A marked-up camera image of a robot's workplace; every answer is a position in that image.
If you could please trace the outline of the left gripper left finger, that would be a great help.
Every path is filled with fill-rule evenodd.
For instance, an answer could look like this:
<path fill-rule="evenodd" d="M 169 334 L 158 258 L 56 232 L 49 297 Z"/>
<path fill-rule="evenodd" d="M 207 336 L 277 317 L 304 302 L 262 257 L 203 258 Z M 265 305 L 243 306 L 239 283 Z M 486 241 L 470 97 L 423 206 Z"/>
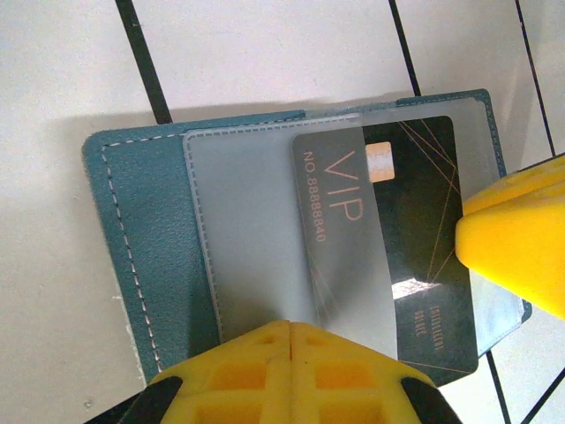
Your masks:
<path fill-rule="evenodd" d="M 169 367 L 121 424 L 290 424 L 290 322 L 271 322 Z"/>

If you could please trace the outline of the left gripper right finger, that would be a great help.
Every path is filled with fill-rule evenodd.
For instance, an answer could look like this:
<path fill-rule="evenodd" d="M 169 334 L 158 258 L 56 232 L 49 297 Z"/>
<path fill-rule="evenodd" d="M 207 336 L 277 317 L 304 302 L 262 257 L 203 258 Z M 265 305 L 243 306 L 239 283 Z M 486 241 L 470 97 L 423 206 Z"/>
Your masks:
<path fill-rule="evenodd" d="M 416 368 L 306 323 L 290 325 L 291 424 L 459 424 Z"/>

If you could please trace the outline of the black VIP card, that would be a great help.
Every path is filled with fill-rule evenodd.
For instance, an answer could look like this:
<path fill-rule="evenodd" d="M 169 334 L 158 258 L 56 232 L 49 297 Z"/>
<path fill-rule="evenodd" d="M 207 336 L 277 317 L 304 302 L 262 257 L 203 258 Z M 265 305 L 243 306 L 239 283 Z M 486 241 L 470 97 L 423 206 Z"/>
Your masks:
<path fill-rule="evenodd" d="M 471 281 L 449 117 L 300 134 L 291 144 L 322 326 L 444 385 L 474 372 Z"/>

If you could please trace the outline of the teal leather card holder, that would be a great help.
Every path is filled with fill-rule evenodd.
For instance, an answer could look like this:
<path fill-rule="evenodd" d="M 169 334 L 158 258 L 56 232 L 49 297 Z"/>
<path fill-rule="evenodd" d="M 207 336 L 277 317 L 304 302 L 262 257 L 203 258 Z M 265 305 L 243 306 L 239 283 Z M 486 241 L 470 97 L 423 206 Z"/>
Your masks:
<path fill-rule="evenodd" d="M 507 173 L 484 89 L 89 137 L 83 160 L 142 378 L 271 321 L 326 329 L 314 305 L 292 141 L 436 116 L 454 126 L 463 205 Z M 468 271 L 479 360 L 532 307 Z"/>

